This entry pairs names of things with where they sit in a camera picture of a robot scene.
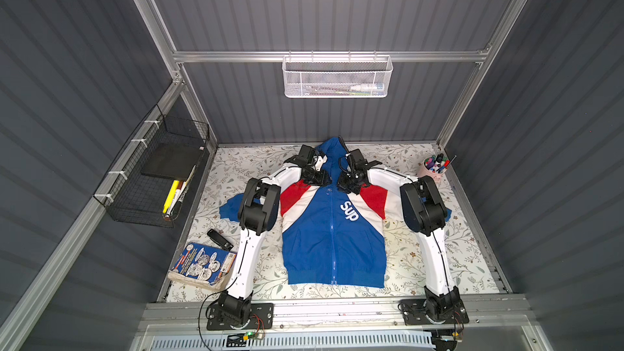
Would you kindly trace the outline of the blue red white jacket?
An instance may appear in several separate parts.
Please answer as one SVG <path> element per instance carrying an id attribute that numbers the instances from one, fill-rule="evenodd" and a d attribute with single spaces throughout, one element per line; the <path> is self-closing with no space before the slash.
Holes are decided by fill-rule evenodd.
<path id="1" fill-rule="evenodd" d="M 382 289 L 387 267 L 384 222 L 402 221 L 400 199 L 371 185 L 360 194 L 337 189 L 348 170 L 348 149 L 341 137 L 319 146 L 328 157 L 322 169 L 331 176 L 326 187 L 301 180 L 280 195 L 277 223 L 289 284 L 337 284 Z"/>

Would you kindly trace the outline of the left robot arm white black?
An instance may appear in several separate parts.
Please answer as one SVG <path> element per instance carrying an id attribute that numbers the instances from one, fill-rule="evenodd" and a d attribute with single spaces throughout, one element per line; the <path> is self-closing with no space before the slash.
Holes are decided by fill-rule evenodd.
<path id="1" fill-rule="evenodd" d="M 232 277 L 214 305 L 214 316 L 236 328 L 247 324 L 251 315 L 253 277 L 258 256 L 268 232 L 279 215 L 280 195 L 299 181 L 323 187 L 331 183 L 329 172 L 314 166 L 287 163 L 277 172 L 248 181 L 237 213 L 240 250 L 232 265 Z"/>

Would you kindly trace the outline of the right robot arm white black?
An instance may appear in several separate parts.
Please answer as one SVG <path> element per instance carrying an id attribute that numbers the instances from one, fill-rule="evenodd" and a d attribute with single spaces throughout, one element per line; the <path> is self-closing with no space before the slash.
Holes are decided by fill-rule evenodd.
<path id="1" fill-rule="evenodd" d="M 399 197 L 403 220 L 419 239 L 426 274 L 423 308 L 427 319 L 434 324 L 467 323 L 445 248 L 444 228 L 449 213 L 435 181 L 429 176 L 407 176 L 386 167 L 351 168 L 341 172 L 338 179 L 338 187 L 351 193 L 361 193 L 371 185 Z"/>

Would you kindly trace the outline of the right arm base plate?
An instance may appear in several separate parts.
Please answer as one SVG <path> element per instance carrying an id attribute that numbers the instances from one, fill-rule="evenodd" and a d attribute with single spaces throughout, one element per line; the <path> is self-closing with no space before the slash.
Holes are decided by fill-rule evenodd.
<path id="1" fill-rule="evenodd" d="M 463 325 L 470 322 L 470 318 L 463 301 L 458 302 L 458 304 L 451 310 L 448 316 L 443 319 L 429 318 L 427 316 L 426 305 L 427 302 L 425 298 L 411 298 L 400 300 L 397 304 L 397 308 L 401 312 L 401 316 L 404 320 L 405 325 L 407 326 L 424 324 Z"/>

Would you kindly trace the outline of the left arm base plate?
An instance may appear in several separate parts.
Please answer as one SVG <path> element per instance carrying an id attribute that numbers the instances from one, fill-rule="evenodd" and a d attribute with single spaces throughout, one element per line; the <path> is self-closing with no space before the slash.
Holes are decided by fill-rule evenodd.
<path id="1" fill-rule="evenodd" d="M 257 330 L 272 329 L 275 318 L 275 305 L 272 303 L 252 303 L 249 318 L 243 323 L 230 323 L 223 313 L 218 312 L 218 305 L 211 304 L 204 311 L 207 319 L 206 330 Z"/>

